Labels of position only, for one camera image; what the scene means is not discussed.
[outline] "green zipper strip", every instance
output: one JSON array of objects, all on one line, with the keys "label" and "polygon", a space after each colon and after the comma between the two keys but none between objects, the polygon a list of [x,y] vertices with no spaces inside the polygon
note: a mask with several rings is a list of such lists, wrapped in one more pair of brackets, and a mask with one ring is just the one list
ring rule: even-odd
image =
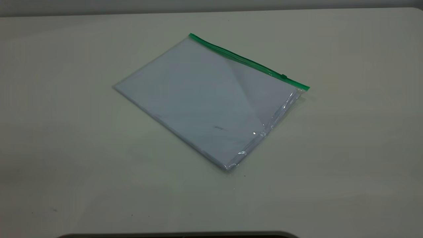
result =
[{"label": "green zipper strip", "polygon": [[201,39],[200,37],[198,37],[198,36],[196,36],[192,33],[190,34],[190,38],[195,40],[196,42],[202,44],[203,46],[209,48],[210,50],[212,50],[212,51],[214,51],[214,52],[216,52],[216,53],[218,53],[218,54],[220,54],[220,55],[222,55],[222,56],[224,56],[224,57],[226,57],[230,60],[236,61],[238,63],[245,64],[245,65],[247,65],[247,66],[249,66],[253,69],[256,69],[258,71],[262,71],[263,73],[268,74],[270,76],[273,76],[273,77],[275,77],[275,78],[277,78],[277,79],[279,79],[279,80],[281,80],[285,83],[289,83],[294,87],[297,87],[297,88],[302,89],[304,91],[307,91],[310,88],[309,86],[306,86],[302,83],[299,83],[299,82],[296,82],[292,79],[289,79],[286,75],[282,75],[282,74],[280,74],[276,71],[273,71],[273,70],[267,68],[266,66],[263,66],[259,63],[256,63],[252,60],[249,60],[247,58],[244,58],[244,57],[237,55],[237,54],[235,54],[235,53],[233,53],[229,50],[223,49],[222,47],[219,47],[217,45],[208,43],[207,41]]}]

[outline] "plastic zipper pouch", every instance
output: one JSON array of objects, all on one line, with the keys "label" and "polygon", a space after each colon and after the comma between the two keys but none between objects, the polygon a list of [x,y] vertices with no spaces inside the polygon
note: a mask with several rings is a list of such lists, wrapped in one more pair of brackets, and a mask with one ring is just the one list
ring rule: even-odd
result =
[{"label": "plastic zipper pouch", "polygon": [[226,171],[309,89],[194,34],[114,88]]}]

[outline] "wall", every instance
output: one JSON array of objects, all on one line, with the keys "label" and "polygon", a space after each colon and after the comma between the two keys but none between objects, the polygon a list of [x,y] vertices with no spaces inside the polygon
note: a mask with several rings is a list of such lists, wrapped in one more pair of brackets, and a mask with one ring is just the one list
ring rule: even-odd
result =
[{"label": "wall", "polygon": [[0,17],[421,6],[423,0],[0,0]]}]

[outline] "table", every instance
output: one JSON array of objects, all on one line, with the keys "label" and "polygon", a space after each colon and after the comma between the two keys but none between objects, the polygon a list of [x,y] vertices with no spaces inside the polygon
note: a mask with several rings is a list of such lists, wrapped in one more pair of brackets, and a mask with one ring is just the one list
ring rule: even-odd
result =
[{"label": "table", "polygon": [[[422,23],[415,8],[1,18],[0,236],[423,237]],[[190,32],[311,86],[231,174],[112,89]]]}]

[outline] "white table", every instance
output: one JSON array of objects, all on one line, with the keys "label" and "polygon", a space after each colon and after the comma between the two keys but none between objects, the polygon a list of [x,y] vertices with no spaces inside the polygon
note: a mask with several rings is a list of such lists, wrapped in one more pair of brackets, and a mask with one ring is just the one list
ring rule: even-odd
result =
[{"label": "white table", "polygon": [[[0,19],[0,237],[423,237],[422,25],[415,8]],[[311,86],[232,174],[112,89],[190,32]]]}]

